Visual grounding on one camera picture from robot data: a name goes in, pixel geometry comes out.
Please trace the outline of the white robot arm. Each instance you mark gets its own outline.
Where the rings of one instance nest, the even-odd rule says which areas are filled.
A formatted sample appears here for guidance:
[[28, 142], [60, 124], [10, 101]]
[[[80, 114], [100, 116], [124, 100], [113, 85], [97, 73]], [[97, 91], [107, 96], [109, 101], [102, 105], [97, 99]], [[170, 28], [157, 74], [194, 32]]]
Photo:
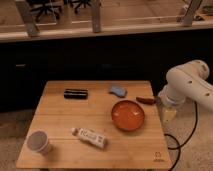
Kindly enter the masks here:
[[209, 74], [209, 66], [202, 60], [192, 60], [169, 69], [167, 84], [158, 93], [163, 104], [162, 120], [172, 120], [187, 98], [213, 112], [213, 85], [206, 81]]

